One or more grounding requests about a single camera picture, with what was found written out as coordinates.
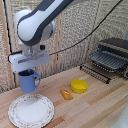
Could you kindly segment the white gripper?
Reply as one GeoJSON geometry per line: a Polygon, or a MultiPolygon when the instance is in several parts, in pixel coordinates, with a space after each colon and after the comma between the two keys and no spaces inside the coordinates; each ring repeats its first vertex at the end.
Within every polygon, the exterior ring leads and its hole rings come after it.
{"type": "Polygon", "coordinates": [[[47,64],[49,60],[49,53],[46,50],[38,52],[37,55],[33,57],[26,57],[23,54],[15,54],[9,56],[11,69],[14,73],[47,64]]]}

